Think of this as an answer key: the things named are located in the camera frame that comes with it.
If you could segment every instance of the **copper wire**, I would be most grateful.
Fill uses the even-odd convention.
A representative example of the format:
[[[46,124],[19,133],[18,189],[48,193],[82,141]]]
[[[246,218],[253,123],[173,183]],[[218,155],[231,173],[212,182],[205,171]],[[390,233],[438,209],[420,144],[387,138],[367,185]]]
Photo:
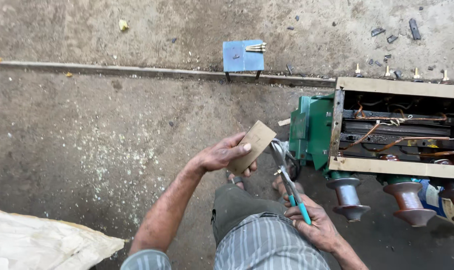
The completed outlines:
[[[355,119],[365,119],[365,120],[397,120],[397,121],[405,121],[405,115],[404,115],[404,111],[402,111],[402,109],[395,109],[394,112],[396,111],[400,111],[400,114],[402,115],[402,118],[398,118],[398,117],[386,117],[386,116],[372,116],[372,117],[366,117],[365,114],[364,114],[364,111],[363,111],[363,106],[362,104],[360,103],[360,101],[357,101],[357,104],[359,105],[359,108],[358,110],[354,113],[354,118]],[[444,114],[444,113],[440,113],[442,115],[442,118],[408,118],[408,120],[432,120],[432,121],[445,121],[447,120],[447,116]],[[365,134],[364,136],[362,136],[362,138],[356,140],[355,142],[347,145],[346,147],[340,147],[339,149],[340,150],[347,150],[349,148],[351,148],[352,146],[356,145],[356,144],[359,144],[361,143],[365,138],[367,138],[372,132],[374,132],[382,123],[376,123],[368,132],[367,134]],[[383,148],[381,149],[368,149],[366,148],[368,151],[371,151],[371,152],[382,152],[386,149],[389,149],[391,148],[392,146],[400,143],[401,141],[403,140],[450,140],[449,137],[403,137],[403,138],[400,138],[396,141],[394,141],[393,143],[390,143],[390,144],[387,144],[386,146],[384,146]]]
[[[406,155],[417,155],[423,157],[439,157],[439,156],[447,156],[447,155],[454,155],[454,151],[444,151],[444,152],[437,152],[437,153],[409,153],[402,148],[399,149],[402,153]]]

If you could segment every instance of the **striped shirt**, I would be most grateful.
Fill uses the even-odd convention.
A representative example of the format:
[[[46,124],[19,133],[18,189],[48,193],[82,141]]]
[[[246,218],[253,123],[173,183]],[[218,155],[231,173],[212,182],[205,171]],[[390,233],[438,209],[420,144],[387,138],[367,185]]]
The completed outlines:
[[[220,241],[215,270],[328,270],[326,258],[292,227],[292,221],[274,213],[250,215]],[[170,270],[169,258],[157,250],[128,257],[121,270]]]

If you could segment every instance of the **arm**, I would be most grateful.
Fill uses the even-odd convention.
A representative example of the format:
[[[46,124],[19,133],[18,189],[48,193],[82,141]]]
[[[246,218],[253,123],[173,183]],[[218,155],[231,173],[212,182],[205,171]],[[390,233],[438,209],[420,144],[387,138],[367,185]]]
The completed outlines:
[[[312,220],[312,225],[303,221],[298,206],[291,207],[290,202],[287,202],[285,206],[289,208],[284,215],[293,220],[293,226],[318,249],[330,252],[342,270],[368,270],[350,244],[339,234],[322,206],[305,194],[300,196]]]
[[[176,179],[145,215],[135,234],[129,254],[143,249],[166,252],[182,221],[189,199],[206,172],[227,167],[231,160],[247,155],[250,144],[237,146],[245,133],[225,138],[212,147],[202,150],[179,172]],[[254,162],[244,171],[250,176],[257,169]]]

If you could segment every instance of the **concrete floor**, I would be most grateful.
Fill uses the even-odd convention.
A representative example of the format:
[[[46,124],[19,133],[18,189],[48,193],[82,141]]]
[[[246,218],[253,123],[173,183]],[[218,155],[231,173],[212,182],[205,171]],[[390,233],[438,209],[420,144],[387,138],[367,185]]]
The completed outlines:
[[[199,150],[257,120],[287,139],[289,127],[277,121],[290,116],[298,97],[330,91],[0,71],[0,210],[131,239],[149,207]],[[259,166],[246,188],[275,199],[272,157],[262,154]],[[392,216],[395,200],[372,179],[358,188],[372,211],[362,222],[347,224],[331,211],[335,192],[318,172],[306,168],[299,179],[371,269],[454,269],[453,225],[435,218],[427,228],[411,228]],[[210,213],[214,190],[224,183],[223,171],[208,173],[195,191],[167,253],[174,269],[212,268]],[[97,269],[118,269],[128,248]]]
[[[422,40],[412,40],[410,18]],[[119,19],[128,21],[128,31],[120,32]],[[371,37],[377,27],[386,33]],[[390,35],[399,38],[388,44]],[[342,76],[360,63],[365,76],[379,77],[385,67],[369,59],[385,65],[384,55],[392,54],[389,65],[407,78],[417,66],[425,78],[448,69],[454,80],[454,0],[0,0],[0,57],[7,60],[221,71],[222,41],[245,39],[268,43],[266,72],[291,63],[296,73]],[[131,239],[196,152],[257,120],[287,139],[288,126],[276,122],[289,118],[299,96],[329,91],[2,71],[0,209]],[[274,199],[272,158],[262,154],[259,163],[246,187]],[[435,218],[427,228],[410,228],[392,216],[394,199],[363,178],[359,197],[372,211],[347,224],[331,211],[335,193],[324,179],[308,168],[303,174],[307,193],[371,269],[454,269],[451,224]],[[212,268],[210,210],[223,183],[223,172],[207,174],[189,202],[168,251],[174,269]],[[98,269],[117,269],[128,246]]]
[[[411,18],[422,40],[412,39]],[[379,27],[386,32],[371,37]],[[390,35],[399,38],[389,44]],[[245,39],[268,43],[265,70],[274,73],[291,63],[296,73],[351,75],[360,63],[380,77],[385,66],[368,61],[385,65],[392,54],[391,69],[405,78],[418,67],[425,78],[447,69],[454,80],[454,0],[0,0],[0,57],[8,60],[221,71],[222,41]]]

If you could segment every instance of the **blue stool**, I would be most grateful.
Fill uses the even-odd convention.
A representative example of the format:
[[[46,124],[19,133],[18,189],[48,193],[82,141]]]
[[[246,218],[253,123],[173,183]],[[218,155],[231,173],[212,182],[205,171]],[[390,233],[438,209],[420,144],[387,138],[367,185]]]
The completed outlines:
[[[238,71],[257,71],[255,80],[259,79],[260,71],[264,70],[264,54],[262,52],[245,51],[245,47],[262,42],[259,39],[224,41],[222,53],[224,56],[224,72],[228,82],[230,82],[229,72]]]

